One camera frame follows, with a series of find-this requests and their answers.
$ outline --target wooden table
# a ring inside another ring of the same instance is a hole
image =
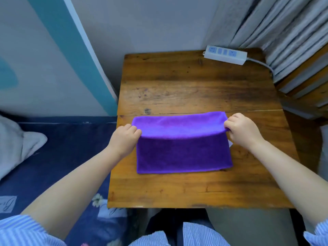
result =
[[[248,56],[263,61],[259,49]],[[141,115],[225,111],[251,118],[263,137],[298,160],[269,70],[205,59],[203,51],[129,54],[124,58],[117,126]],[[231,169],[137,174],[135,150],[111,173],[108,207],[293,207],[246,149],[231,147]]]

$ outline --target power outlet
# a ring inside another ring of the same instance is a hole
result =
[[[247,52],[208,45],[203,52],[204,58],[219,60],[237,65],[243,65],[247,58]]]

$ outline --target rolled-up sleeve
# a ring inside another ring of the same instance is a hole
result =
[[[66,246],[62,240],[49,235],[28,215],[17,215],[0,220],[0,245]]]
[[[316,226],[314,235],[305,231],[304,237],[313,246],[328,246],[328,219]]]

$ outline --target blue and white striped shirt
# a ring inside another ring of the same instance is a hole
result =
[[[311,245],[328,246],[328,219],[317,225],[315,235],[304,232],[304,237]],[[194,223],[183,223],[183,244],[186,246],[229,246],[218,232],[204,225]],[[66,246],[62,240],[49,235],[39,223],[28,215],[17,215],[0,220],[0,245]],[[143,236],[130,245],[167,246],[169,243],[165,233],[158,231]]]

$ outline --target purple cloth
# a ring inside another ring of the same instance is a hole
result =
[[[232,167],[225,112],[183,116],[138,116],[137,173],[167,174]]]

